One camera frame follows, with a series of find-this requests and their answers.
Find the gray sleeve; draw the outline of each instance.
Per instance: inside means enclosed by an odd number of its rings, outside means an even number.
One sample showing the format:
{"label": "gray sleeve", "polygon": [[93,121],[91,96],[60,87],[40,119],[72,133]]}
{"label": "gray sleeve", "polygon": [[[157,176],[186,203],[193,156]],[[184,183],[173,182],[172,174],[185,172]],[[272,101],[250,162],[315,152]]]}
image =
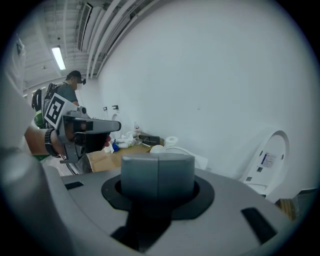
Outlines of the gray sleeve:
{"label": "gray sleeve", "polygon": [[62,86],[61,88],[59,88],[59,90],[57,90],[56,92],[57,94],[59,94],[60,96],[64,97],[65,99],[67,99],[70,102],[77,102],[77,96],[76,96],[76,92],[68,85],[66,86]]}

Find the fluorescent light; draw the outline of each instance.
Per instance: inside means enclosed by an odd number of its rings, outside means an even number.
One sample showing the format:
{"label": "fluorescent light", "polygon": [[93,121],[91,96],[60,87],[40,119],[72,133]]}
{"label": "fluorescent light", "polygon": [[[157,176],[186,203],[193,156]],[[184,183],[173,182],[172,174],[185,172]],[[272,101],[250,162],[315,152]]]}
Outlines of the fluorescent light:
{"label": "fluorescent light", "polygon": [[56,61],[56,63],[57,63],[58,66],[59,66],[59,69],[60,69],[60,70],[65,70],[65,69],[66,69],[66,66],[65,66],[64,60],[62,59],[60,47],[52,48],[52,52],[53,52],[55,61]]}

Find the ceiling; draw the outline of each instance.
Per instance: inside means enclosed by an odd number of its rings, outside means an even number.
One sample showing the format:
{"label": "ceiling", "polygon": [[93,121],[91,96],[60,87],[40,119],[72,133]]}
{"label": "ceiling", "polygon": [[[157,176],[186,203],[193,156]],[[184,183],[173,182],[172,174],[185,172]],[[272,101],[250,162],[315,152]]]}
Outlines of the ceiling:
{"label": "ceiling", "polygon": [[[107,7],[112,1],[45,0],[20,25],[17,34],[26,51],[25,88],[65,77],[73,70],[86,73],[89,55],[77,49],[77,39],[83,4],[87,2],[93,7]],[[56,46],[60,46],[66,70],[59,69],[52,55],[51,48]]]}
{"label": "ceiling", "polygon": [[[66,77],[73,70],[80,71],[87,78],[90,74],[92,78],[99,73],[126,29],[158,1],[44,0],[17,30],[26,51],[24,88]],[[91,48],[80,51],[77,46],[78,31],[86,3],[105,11],[102,19],[96,22],[96,32],[90,36]],[[59,69],[52,54],[52,48],[57,46],[60,47],[66,70]]]}

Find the paper towel roll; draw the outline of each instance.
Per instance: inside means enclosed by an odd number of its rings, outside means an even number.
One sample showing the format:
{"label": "paper towel roll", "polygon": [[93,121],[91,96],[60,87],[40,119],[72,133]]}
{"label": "paper towel roll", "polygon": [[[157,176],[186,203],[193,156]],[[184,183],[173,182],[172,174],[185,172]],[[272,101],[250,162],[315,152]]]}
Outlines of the paper towel roll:
{"label": "paper towel roll", "polygon": [[165,139],[164,146],[166,148],[172,147],[178,143],[178,138],[175,136],[170,136]]}

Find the cardboard box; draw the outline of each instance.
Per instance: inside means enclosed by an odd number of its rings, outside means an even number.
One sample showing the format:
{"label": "cardboard box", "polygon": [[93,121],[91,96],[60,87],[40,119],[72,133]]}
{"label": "cardboard box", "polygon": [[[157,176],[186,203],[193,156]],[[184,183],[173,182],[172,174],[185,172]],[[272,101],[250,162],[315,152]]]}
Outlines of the cardboard box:
{"label": "cardboard box", "polygon": [[89,158],[92,171],[95,173],[119,168],[121,167],[122,156],[134,153],[147,153],[150,152],[151,148],[152,147],[140,144],[133,145],[128,148],[121,148],[119,151],[113,153],[106,153],[103,149],[101,151],[88,153],[87,156]]}

